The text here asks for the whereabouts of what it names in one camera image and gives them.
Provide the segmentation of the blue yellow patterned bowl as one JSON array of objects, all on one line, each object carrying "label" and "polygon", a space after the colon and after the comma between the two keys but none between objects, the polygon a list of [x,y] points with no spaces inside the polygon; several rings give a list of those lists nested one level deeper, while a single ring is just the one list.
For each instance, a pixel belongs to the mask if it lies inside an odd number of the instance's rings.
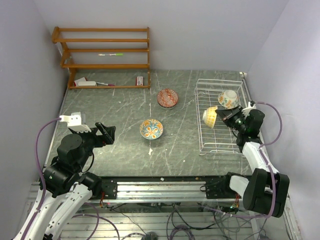
[{"label": "blue yellow patterned bowl", "polygon": [[213,129],[216,123],[216,119],[217,119],[217,113],[216,110],[218,109],[217,106],[211,106],[209,108],[207,108],[202,115],[202,120],[204,122],[204,124]]}]

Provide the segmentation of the orange blue patterned bowl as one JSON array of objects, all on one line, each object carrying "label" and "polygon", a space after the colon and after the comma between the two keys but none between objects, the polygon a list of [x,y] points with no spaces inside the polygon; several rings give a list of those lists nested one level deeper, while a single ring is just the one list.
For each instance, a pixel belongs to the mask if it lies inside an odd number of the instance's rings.
[{"label": "orange blue patterned bowl", "polygon": [[141,136],[147,140],[156,140],[164,132],[164,127],[159,120],[147,119],[139,127]]}]

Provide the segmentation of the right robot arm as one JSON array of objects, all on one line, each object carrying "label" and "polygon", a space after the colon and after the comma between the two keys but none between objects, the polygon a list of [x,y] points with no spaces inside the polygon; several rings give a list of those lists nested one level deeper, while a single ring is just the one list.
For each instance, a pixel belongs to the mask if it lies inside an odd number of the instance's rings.
[{"label": "right robot arm", "polygon": [[259,134],[265,114],[254,106],[217,109],[215,112],[227,127],[237,131],[236,144],[252,171],[250,178],[228,173],[227,182],[220,186],[221,194],[231,198],[237,193],[246,210],[267,218],[281,217],[290,179],[272,165],[264,151],[265,144]]}]

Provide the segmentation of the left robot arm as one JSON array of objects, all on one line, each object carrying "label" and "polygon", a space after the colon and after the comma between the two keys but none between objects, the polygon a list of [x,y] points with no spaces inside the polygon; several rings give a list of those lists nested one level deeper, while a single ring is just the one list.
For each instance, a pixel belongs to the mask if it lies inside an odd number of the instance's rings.
[{"label": "left robot arm", "polygon": [[16,240],[58,239],[78,209],[103,192],[102,179],[83,168],[95,148],[114,143],[116,127],[97,122],[92,128],[78,124],[68,129],[70,134],[61,140],[51,165],[39,172],[35,203]]}]

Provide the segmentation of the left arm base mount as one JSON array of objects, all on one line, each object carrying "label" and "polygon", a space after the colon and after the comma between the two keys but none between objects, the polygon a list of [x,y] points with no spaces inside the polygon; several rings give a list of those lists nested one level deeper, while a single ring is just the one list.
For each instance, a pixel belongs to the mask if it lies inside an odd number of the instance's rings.
[{"label": "left arm base mount", "polygon": [[112,179],[105,179],[101,184],[101,198],[103,200],[115,200],[118,194],[118,184]]}]

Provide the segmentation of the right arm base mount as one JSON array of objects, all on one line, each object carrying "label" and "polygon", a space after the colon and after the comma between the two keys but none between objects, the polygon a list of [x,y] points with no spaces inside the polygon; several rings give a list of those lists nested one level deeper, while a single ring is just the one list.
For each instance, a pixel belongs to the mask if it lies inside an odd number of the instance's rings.
[{"label": "right arm base mount", "polygon": [[230,180],[232,176],[244,177],[247,180],[251,179],[250,175],[228,172],[226,175],[213,176],[209,181],[206,181],[199,190],[202,193],[205,193],[207,199],[231,199],[237,194],[230,188]]}]

